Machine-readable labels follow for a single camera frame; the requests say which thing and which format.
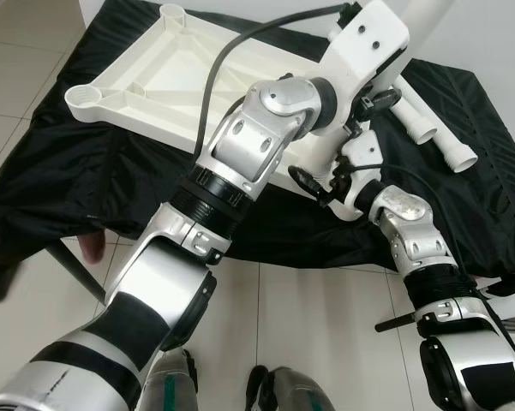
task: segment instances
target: robot leg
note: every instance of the robot leg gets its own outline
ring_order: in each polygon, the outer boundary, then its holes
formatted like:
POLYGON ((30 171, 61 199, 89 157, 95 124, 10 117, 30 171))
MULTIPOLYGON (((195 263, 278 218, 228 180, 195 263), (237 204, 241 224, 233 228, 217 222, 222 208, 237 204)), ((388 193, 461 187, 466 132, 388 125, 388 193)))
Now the robot leg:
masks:
POLYGON ((290 368, 268 372, 257 366, 249 377, 246 411, 335 411, 324 390, 311 378, 290 368), (252 408, 259 391, 258 408, 252 408))
POLYGON ((169 351, 151 369, 140 411, 198 411, 194 361, 183 348, 169 351))

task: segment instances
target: green stripe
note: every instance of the green stripe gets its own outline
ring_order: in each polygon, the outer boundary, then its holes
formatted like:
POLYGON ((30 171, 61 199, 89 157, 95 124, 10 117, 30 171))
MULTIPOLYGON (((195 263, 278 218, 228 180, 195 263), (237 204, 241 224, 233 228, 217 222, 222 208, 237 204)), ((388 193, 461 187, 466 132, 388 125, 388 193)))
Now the green stripe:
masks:
POLYGON ((312 411, 322 411, 322 404, 316 394, 312 391, 307 391, 307 394, 308 399, 310 400, 310 405, 312 406, 312 411))
POLYGON ((164 380, 163 411, 175 411, 175 376, 168 375, 164 380))

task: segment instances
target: black cable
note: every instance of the black cable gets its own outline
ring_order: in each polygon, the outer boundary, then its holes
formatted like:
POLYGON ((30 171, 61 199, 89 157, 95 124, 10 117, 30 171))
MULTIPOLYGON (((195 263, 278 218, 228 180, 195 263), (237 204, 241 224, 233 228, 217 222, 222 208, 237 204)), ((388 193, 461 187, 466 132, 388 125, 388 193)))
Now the black cable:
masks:
POLYGON ((223 122, 223 120, 230 116, 232 113, 234 113, 234 110, 236 110, 238 108, 238 106, 240 104, 243 103, 243 100, 246 99, 246 96, 241 96, 237 101, 235 101, 234 103, 232 103, 232 106, 229 107, 229 109, 226 111, 225 115, 223 116, 223 118, 221 119, 221 122, 223 122))
POLYGON ((494 311, 494 309, 489 305, 488 300, 486 297, 483 296, 483 294, 476 289, 474 278, 467 272, 466 268, 464 268, 463 264, 463 257, 461 256, 461 252, 459 250, 457 240, 454 235, 454 230, 451 224, 450 219, 447 217, 446 208, 444 207, 444 204, 442 203, 442 200, 436 193, 436 191, 428 184, 422 177, 420 177, 417 173, 406 169, 405 167, 394 165, 394 164, 371 164, 371 165, 363 165, 359 167, 352 167, 350 168, 351 172, 359 171, 359 170, 373 170, 373 169, 390 169, 390 170, 396 170, 396 171, 402 171, 403 173, 407 174, 408 176, 412 176, 414 179, 419 181, 434 197, 434 202, 436 203, 438 210, 440 210, 440 215, 442 216, 442 219, 444 220, 444 224, 446 225, 447 234, 450 238, 450 243, 452 244, 452 250, 453 250, 453 258, 455 258, 455 261, 457 262, 459 266, 459 270, 468 278, 470 282, 470 289, 472 291, 472 294, 480 299, 483 302, 483 305, 486 307, 486 310, 488 311, 489 316, 491 319, 496 323, 497 327, 499 327, 501 333, 503 334, 503 337, 508 341, 509 345, 512 347, 515 353, 515 344, 512 340, 512 337, 506 330, 505 326, 502 323, 502 320, 499 318, 497 313, 494 311))
POLYGON ((301 13, 295 13, 294 15, 280 17, 279 19, 269 21, 268 23, 262 23, 257 27, 249 29, 247 32, 241 33, 239 36, 235 37, 229 44, 227 44, 223 48, 223 50, 221 50, 221 52, 215 58, 213 66, 209 70, 209 75, 207 76, 206 81, 206 87, 204 88, 204 97, 202 99, 202 107, 200 112, 200 120, 198 123, 198 134, 196 135, 196 146, 195 153, 193 155, 193 163, 195 163, 198 157, 200 156, 202 152, 202 147, 204 146, 207 113, 209 111, 210 100, 212 99, 213 83, 215 82, 215 78, 217 77, 217 73, 219 72, 221 64, 229 55, 229 53, 247 39, 250 39, 259 33, 263 33, 266 30, 293 23, 295 21, 307 20, 315 17, 321 17, 323 15, 332 15, 335 13, 339 13, 341 10, 343 10, 345 6, 346 3, 343 3, 336 6, 329 6, 320 9, 303 11, 301 13))

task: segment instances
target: silver robot arm segment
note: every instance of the silver robot arm segment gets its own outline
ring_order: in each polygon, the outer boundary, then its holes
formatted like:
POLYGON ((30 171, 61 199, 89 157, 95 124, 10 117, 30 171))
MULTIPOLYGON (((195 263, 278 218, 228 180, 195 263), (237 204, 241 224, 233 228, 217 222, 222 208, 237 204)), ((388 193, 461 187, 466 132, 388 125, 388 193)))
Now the silver robot arm segment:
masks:
POLYGON ((92 322, 44 348, 0 390, 0 410, 128 411, 160 349, 184 344, 217 264, 284 149, 331 113, 322 79, 256 83, 132 246, 92 322))
POLYGON ((430 205, 375 181, 356 206, 389 240, 425 338, 421 360, 436 405, 495 410, 515 403, 515 350, 476 297, 474 284, 459 273, 430 205))

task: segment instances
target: white plastic tray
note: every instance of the white plastic tray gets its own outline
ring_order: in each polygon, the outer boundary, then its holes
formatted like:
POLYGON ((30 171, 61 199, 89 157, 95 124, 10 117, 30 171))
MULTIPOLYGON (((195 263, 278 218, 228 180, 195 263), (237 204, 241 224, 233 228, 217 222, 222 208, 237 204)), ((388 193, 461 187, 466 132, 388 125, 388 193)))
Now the white plastic tray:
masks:
MULTIPOLYGON (((105 121, 192 152, 208 71, 237 33, 185 14, 176 5, 160 8, 160 18, 92 83, 65 94, 81 122, 105 121)), ((317 64, 250 39, 236 48, 219 71, 207 123, 206 141, 228 108, 259 80, 304 75, 317 64)), ((271 182, 302 193, 287 174, 312 138, 288 148, 271 182)))

